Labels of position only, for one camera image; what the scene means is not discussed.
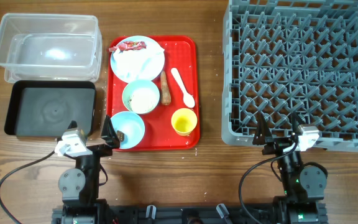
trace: yellow cup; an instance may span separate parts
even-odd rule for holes
[[[171,124],[179,135],[187,136],[196,128],[197,115],[191,109],[179,109],[172,115]]]

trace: clear plastic container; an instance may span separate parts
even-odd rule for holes
[[[99,78],[102,37],[94,16],[5,14],[0,25],[0,66],[5,80]]]

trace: dish rack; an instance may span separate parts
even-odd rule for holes
[[[230,0],[223,54],[226,144],[252,146],[258,112],[289,136],[297,112],[316,147],[358,152],[358,1]]]

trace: wood grain surface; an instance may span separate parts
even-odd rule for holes
[[[223,90],[222,23],[227,1],[30,1],[0,0],[0,21],[7,12],[90,14],[99,19],[103,47],[122,35],[177,34],[191,37],[197,45],[201,102],[201,139],[187,151],[114,153],[102,159],[109,182],[99,197],[110,205],[239,205],[237,188],[241,175],[266,159],[260,148],[228,146],[221,139]],[[103,55],[95,133],[88,144],[101,143],[108,54]],[[4,81],[0,67],[0,179],[10,170],[48,154],[55,147],[49,138],[16,138],[4,129],[12,85]],[[305,162],[319,162],[329,171],[325,190],[330,223],[358,223],[358,153],[312,149]],[[74,161],[56,155],[22,170],[6,180],[1,197],[23,223],[50,223],[52,209],[62,206],[58,190],[61,173]],[[283,195],[281,183],[269,165],[247,178],[246,202],[271,202]],[[0,208],[0,223],[11,220]]]

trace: black container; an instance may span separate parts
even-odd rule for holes
[[[13,85],[5,133],[60,137],[71,121],[92,133],[96,89],[91,82],[18,81]]]

